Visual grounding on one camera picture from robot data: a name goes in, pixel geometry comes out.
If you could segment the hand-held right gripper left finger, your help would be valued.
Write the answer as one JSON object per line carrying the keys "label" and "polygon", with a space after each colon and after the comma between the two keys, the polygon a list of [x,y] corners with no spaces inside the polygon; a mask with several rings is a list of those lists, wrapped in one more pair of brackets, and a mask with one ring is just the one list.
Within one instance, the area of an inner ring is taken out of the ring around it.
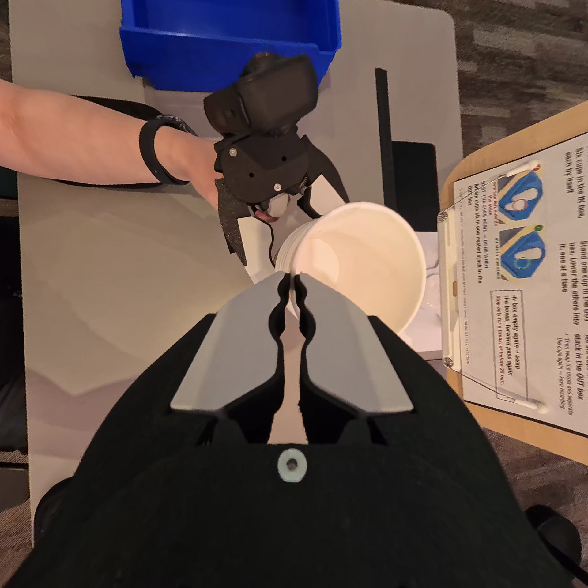
{"label": "hand-held right gripper left finger", "polygon": [[172,401],[175,411],[218,413],[283,374],[290,274],[275,272],[220,308]]}

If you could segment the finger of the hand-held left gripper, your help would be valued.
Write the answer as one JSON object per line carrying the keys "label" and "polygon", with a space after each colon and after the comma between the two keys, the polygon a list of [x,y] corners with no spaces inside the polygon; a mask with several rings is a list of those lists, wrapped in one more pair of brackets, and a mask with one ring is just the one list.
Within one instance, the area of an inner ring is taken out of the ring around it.
{"label": "finger of the hand-held left gripper", "polygon": [[305,214],[308,217],[322,217],[331,211],[349,203],[349,199],[320,175],[305,188]]}
{"label": "finger of the hand-held left gripper", "polygon": [[273,229],[257,217],[238,219],[240,237],[246,261],[243,263],[253,283],[260,283],[275,273],[272,258]]}

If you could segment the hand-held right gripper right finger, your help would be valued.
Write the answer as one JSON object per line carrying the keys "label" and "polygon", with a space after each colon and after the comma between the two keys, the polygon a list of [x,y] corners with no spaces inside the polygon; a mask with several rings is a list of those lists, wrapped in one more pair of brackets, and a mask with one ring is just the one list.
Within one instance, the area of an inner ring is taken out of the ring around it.
{"label": "hand-held right gripper right finger", "polygon": [[295,278],[303,359],[310,388],[362,416],[409,413],[414,406],[368,316],[306,273]]}

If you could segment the green-striped white paper cup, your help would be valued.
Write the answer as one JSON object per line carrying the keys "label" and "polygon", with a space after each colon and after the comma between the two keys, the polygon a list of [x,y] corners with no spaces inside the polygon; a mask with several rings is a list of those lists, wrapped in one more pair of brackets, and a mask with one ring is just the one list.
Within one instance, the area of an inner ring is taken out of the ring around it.
{"label": "green-striped white paper cup", "polygon": [[426,264],[416,232],[371,202],[345,204],[313,221],[296,251],[295,275],[311,275],[402,333],[424,295]]}

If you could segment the blue plastic bin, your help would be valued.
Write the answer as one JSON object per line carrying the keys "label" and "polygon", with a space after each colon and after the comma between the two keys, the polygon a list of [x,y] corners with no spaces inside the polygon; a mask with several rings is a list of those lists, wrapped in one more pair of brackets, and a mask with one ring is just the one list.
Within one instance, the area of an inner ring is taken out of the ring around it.
{"label": "blue plastic bin", "polygon": [[121,1],[126,65],[158,91],[215,92],[261,52],[306,54],[321,82],[342,46],[338,1]]}

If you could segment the person's left forearm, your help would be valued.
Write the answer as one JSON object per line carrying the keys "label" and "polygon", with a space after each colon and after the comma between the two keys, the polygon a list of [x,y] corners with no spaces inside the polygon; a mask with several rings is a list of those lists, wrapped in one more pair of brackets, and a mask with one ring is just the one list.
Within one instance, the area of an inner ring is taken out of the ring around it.
{"label": "person's left forearm", "polygon": [[1,166],[91,185],[156,181],[141,155],[144,122],[90,101],[1,81]]}

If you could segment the person's left hand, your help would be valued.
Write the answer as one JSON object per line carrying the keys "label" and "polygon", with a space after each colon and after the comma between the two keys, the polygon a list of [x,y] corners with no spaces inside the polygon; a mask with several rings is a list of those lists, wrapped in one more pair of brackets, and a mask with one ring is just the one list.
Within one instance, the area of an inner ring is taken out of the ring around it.
{"label": "person's left hand", "polygon": [[218,210],[218,191],[216,181],[223,179],[222,173],[215,170],[217,153],[214,143],[206,138],[193,135],[188,137],[187,171],[195,191],[214,210]]}

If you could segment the black wrist band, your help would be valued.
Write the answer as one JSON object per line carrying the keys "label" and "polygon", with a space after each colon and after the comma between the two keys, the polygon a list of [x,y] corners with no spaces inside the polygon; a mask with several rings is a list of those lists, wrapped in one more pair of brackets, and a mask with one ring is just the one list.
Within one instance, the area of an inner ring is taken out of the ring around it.
{"label": "black wrist band", "polygon": [[143,161],[155,179],[162,185],[176,185],[184,187],[188,180],[180,180],[171,175],[159,162],[155,151],[155,138],[159,129],[163,127],[173,128],[192,136],[198,136],[196,132],[182,119],[173,115],[159,114],[154,119],[146,121],[139,133],[139,150]]}

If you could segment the wooden sign board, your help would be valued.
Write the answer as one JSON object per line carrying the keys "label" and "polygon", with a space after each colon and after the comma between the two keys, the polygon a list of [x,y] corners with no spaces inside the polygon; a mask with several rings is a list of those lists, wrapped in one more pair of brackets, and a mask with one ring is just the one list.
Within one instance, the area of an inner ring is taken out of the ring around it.
{"label": "wooden sign board", "polygon": [[[478,149],[459,162],[446,179],[439,197],[441,210],[454,204],[453,185],[456,181],[529,156],[585,132],[587,101]],[[587,465],[587,438],[578,433],[474,403],[465,402],[465,406],[482,428]]]}

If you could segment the black chair caster base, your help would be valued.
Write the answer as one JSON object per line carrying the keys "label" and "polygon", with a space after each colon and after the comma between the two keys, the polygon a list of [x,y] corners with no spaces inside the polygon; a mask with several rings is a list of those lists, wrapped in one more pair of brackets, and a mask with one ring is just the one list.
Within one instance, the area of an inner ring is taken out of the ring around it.
{"label": "black chair caster base", "polygon": [[582,568],[583,544],[577,527],[548,506],[537,504],[525,516],[549,554],[567,575],[587,587],[587,571]]}

